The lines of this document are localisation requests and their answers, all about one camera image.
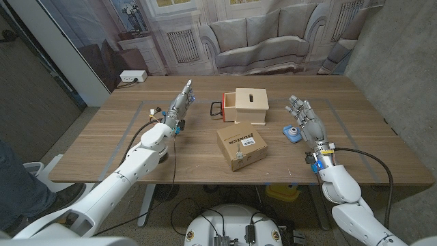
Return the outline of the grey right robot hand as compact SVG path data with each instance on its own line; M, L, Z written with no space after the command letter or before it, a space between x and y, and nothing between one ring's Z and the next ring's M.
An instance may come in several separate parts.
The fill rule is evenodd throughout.
M289 98L291 106L286 110L296 119L301 129L301 136L310 149L314 151L331 150L323 121L315 114L308 100L301 100L295 95Z

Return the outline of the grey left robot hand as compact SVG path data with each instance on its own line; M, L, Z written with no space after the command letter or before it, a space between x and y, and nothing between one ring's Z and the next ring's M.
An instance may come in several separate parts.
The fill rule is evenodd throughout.
M169 105L165 116L165 124L170 128L175 128L180 120L183 120L190 105L195 101L193 94L192 81L188 80L182 91Z

